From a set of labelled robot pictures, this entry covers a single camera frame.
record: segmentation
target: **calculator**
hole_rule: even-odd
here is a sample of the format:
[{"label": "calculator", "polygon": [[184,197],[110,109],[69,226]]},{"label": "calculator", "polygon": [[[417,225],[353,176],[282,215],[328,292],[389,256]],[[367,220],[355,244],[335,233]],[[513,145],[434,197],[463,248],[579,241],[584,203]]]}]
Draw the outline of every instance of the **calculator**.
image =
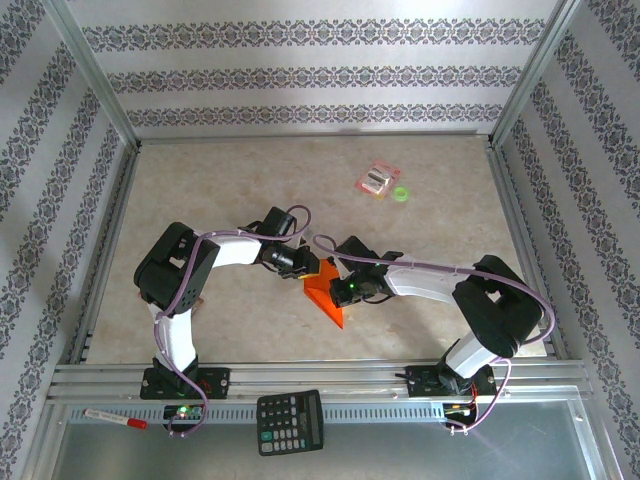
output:
[{"label": "calculator", "polygon": [[257,419],[258,452],[263,457],[310,452],[324,445],[317,390],[260,397]]}]

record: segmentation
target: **pink package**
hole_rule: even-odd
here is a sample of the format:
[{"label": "pink package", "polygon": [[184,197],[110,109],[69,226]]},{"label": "pink package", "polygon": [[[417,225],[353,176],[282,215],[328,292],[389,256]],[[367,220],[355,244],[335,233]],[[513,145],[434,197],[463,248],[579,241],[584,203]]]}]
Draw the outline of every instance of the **pink package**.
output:
[{"label": "pink package", "polygon": [[376,160],[356,182],[355,187],[376,198],[384,198],[400,177],[400,169]]}]

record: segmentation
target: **green ring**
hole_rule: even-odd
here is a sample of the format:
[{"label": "green ring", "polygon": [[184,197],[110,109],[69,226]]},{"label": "green ring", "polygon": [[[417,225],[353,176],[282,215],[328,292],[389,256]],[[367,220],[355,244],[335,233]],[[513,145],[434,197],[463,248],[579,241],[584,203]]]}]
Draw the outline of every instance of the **green ring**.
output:
[{"label": "green ring", "polygon": [[393,189],[393,198],[398,202],[406,202],[409,198],[409,190],[406,187],[396,187]]}]

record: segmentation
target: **marble floor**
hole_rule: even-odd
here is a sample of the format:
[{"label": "marble floor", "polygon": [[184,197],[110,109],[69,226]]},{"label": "marble floor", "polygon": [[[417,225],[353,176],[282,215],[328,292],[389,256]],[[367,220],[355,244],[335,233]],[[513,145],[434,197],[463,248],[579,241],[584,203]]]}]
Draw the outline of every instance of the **marble floor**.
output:
[{"label": "marble floor", "polygon": [[[477,136],[335,137],[142,148],[88,363],[149,363],[152,321],[133,273],[173,221],[199,231],[261,220],[302,203],[310,234],[357,235],[379,254],[471,264],[516,253]],[[402,170],[410,198],[377,200],[354,187],[375,159]],[[201,361],[438,358],[469,329],[459,310],[420,298],[345,309],[340,330],[302,291],[261,266],[214,270],[193,319]],[[531,345],[525,355],[544,355]]]}]

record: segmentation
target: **patterned wallpaper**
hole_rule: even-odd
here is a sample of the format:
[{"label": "patterned wallpaper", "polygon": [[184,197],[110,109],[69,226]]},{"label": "patterned wallpaper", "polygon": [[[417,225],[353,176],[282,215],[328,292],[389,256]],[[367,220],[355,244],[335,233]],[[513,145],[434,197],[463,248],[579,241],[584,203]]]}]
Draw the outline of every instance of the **patterned wallpaper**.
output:
[{"label": "patterned wallpaper", "polygon": [[124,161],[40,3],[0,0],[0,18],[0,479],[9,479],[88,299]]},{"label": "patterned wallpaper", "polygon": [[141,138],[489,133],[555,0],[440,3],[69,6]]},{"label": "patterned wallpaper", "polygon": [[640,478],[640,12],[580,7],[502,146],[571,355]]}]

